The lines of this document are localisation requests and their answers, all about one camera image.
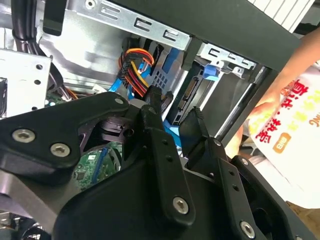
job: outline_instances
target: cable bundle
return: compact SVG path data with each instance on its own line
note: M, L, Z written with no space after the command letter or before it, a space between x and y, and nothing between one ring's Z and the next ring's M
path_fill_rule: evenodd
M19 52L46 56L36 41L36 12L37 0L11 0L12 35ZM70 91L66 89L63 83L64 80L61 73L51 63L48 90L52 92L58 90L66 101L76 99L77 96L74 97L70 94Z
M140 71L135 62L143 63L143 68ZM153 56L142 48L131 48L121 55L118 63L120 71L117 77L127 81L143 97L149 85L141 77L141 73L145 72L148 66L155 64Z

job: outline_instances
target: black wire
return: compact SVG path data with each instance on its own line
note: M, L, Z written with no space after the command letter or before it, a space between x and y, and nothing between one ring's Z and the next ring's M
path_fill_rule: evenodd
M37 0L11 0L11 14L13 33L16 47L19 52L46 56L36 42ZM48 91L56 91L64 83L63 77L57 67L51 63Z

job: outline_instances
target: yellow wire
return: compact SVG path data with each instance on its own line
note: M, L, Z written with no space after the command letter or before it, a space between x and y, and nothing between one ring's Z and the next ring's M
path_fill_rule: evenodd
M142 78L142 76L138 73L138 69L135 65L135 63L133 61L131 61L131 65L133 67L133 70L135 72L135 74L138 76L138 78L140 79L140 81L143 83L143 85L145 85L147 88L149 87L149 84L146 83L146 81Z
M70 94L73 95L73 97L74 97L75 99L78 99L78 96L77 96L71 89L69 89L69 88L66 88L66 89L68 90L68 92L69 92Z

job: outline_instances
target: green circuit board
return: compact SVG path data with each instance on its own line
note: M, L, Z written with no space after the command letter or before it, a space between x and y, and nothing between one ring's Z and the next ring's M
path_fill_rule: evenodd
M115 151L117 151L118 159L120 159L122 145L111 142L105 147L105 150L94 150L81 157L73 177L82 191L117 172L117 164L113 156Z
M89 188L102 150L94 150L81 157L74 171L74 177L81 190Z

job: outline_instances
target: silver screw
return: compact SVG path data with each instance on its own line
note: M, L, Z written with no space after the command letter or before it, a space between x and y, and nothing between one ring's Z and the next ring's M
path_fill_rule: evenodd
M244 158L241 158L241 162L242 162L244 165L249 165L248 161L245 160Z
M116 101L118 104L124 104L124 101L122 101L120 98L116 98L115 101Z
M55 143L50 147L50 151L53 155L64 158L70 154L70 148L64 143Z
M240 227L242 229L242 231L244 232L244 234L250 238L250 239L254 239L256 237L255 231L252 228L252 226L247 223L246 221L242 221L240 222Z
M85 1L85 7L87 9L93 9L96 6L96 2L94 0L86 0Z
M221 146L221 142L219 142L217 139L214 139L213 141L216 145Z
M188 206L187 202L179 196L176 196L173 199L173 207L180 214L187 214L189 212L189 206Z
M31 143L35 140L36 135L29 129L18 129L12 133L12 138L19 143Z
M153 114L157 114L156 111L155 111L155 109L154 109L153 107L150 107L150 108L149 108L149 111L150 111L151 113L153 113Z

